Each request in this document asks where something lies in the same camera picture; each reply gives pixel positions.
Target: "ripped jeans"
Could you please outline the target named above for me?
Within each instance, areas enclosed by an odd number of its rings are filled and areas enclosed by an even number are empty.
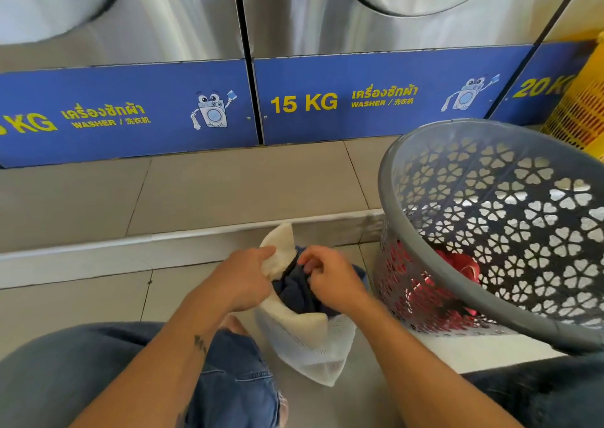
[[[163,324],[80,325],[25,344],[0,361],[0,427],[66,428]],[[604,353],[464,376],[525,427],[604,426]],[[282,400],[252,338],[220,330],[185,426],[274,428]]]

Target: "grey laundry basket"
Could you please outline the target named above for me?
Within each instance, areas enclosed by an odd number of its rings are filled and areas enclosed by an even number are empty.
[[[383,157],[374,291],[408,327],[604,349],[604,164],[547,135],[439,121]],[[471,256],[479,283],[435,249]]]

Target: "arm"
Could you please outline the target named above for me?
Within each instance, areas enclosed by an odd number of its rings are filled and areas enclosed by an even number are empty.
[[[181,428],[205,356],[224,317],[266,299],[260,271],[275,247],[235,251],[191,291],[155,338],[70,428]]]
[[[310,288],[317,298],[348,315],[363,332],[408,427],[521,426],[391,317],[366,292],[343,255],[325,247],[309,247],[298,264],[312,273]]]

